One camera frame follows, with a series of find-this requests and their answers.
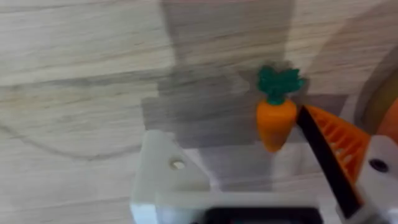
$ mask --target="carrot top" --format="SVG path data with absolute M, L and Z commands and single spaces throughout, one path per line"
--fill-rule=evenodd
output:
M 299 77 L 299 69 L 288 69 L 277 72 L 270 66 L 263 66 L 259 72 L 259 90 L 267 94 L 267 102 L 271 105 L 281 105 L 286 93 L 299 90 L 304 85 L 304 79 Z

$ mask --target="orange ridged pad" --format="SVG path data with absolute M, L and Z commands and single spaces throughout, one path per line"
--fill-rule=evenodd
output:
M 358 178 L 370 135 L 320 108 L 305 105 L 341 168 L 352 183 Z

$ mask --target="wood grain surface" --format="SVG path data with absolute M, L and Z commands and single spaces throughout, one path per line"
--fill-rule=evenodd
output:
M 256 71 L 300 68 L 297 101 L 355 122 L 396 69 L 397 14 L 395 0 L 0 0 L 0 223 L 132 223 L 147 129 L 223 190 L 317 194 L 339 223 L 298 130 L 262 148 Z

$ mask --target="toy carrot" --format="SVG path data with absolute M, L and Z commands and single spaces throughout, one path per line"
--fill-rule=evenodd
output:
M 282 72 L 264 66 L 259 72 L 258 88 L 267 98 L 257 106 L 257 128 L 266 149 L 276 152 L 284 145 L 295 124 L 296 105 L 286 93 L 299 90 L 304 79 L 299 78 L 299 69 Z

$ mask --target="white plastic part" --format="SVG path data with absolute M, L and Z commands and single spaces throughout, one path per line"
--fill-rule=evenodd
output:
M 315 195 L 212 192 L 207 176 L 160 131 L 144 137 L 133 187 L 137 224 L 201 224 L 211 207 L 317 207 Z
M 372 168 L 369 161 L 379 159 L 389 168 L 386 173 Z M 364 206 L 343 223 L 398 224 L 398 146 L 387 136 L 373 136 L 368 145 L 356 186 Z

